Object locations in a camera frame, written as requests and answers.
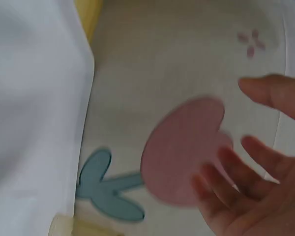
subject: white cloth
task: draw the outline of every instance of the white cloth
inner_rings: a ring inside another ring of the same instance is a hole
[[[256,47],[249,59],[253,29],[265,50]],[[238,33],[249,43],[239,42]],[[224,101],[222,129],[249,165],[257,167],[240,145],[244,134],[295,154],[295,122],[254,104],[237,86],[241,76],[295,76],[295,0],[106,1],[93,50],[98,67],[80,168],[104,146],[112,151],[108,177],[138,171],[158,122],[183,101],[207,94]],[[197,209],[168,206],[144,187],[124,195],[145,210],[143,222],[112,219],[85,200],[76,202],[76,213],[128,236],[213,235]]]
[[[0,236],[73,215],[92,81],[73,1],[0,0]]]

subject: pink cutout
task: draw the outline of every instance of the pink cutout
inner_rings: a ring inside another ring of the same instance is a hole
[[[237,34],[238,41],[241,43],[248,43],[249,42],[249,37],[245,35],[244,33],[238,33]]]
[[[260,49],[262,51],[266,50],[266,45],[262,41],[260,41],[258,38],[259,38],[259,31],[257,29],[253,29],[251,31],[251,40],[250,40],[250,37],[248,35],[246,35],[245,33],[242,33],[242,32],[238,32],[237,33],[237,39],[238,39],[238,41],[240,43],[248,44],[248,47],[247,47],[247,57],[249,59],[253,58],[253,56],[255,55],[255,48],[251,44],[249,45],[250,41],[252,41],[252,43],[258,49]]]
[[[253,39],[258,39],[259,31],[257,29],[253,29],[252,33],[251,33],[251,36],[252,36]]]
[[[201,163],[213,163],[232,182],[217,159],[231,138],[219,131],[224,106],[214,98],[190,100],[169,113],[153,130],[144,148],[141,174],[158,199],[178,206],[196,206],[190,184]]]
[[[266,46],[263,42],[260,42],[259,40],[256,40],[256,46],[258,48],[260,48],[261,50],[265,50],[266,49]]]
[[[255,54],[255,49],[253,46],[248,46],[247,48],[247,57],[252,58]]]

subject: pink flower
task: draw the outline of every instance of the pink flower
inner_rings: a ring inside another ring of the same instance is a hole
[[[241,43],[248,44],[247,57],[250,59],[255,55],[255,47],[262,51],[266,49],[266,45],[259,40],[259,31],[257,29],[252,30],[251,38],[245,33],[239,32],[237,33],[237,39]]]

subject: blue cutout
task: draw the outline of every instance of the blue cutout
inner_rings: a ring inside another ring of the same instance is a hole
[[[121,191],[144,184],[140,172],[104,179],[112,160],[107,149],[95,151],[80,173],[80,185],[76,197],[90,199],[104,214],[119,220],[138,222],[144,219],[144,210],[135,202],[120,196]]]

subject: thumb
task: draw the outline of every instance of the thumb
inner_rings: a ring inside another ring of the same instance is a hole
[[[295,119],[295,79],[282,75],[242,78],[239,87],[254,102],[277,109]]]

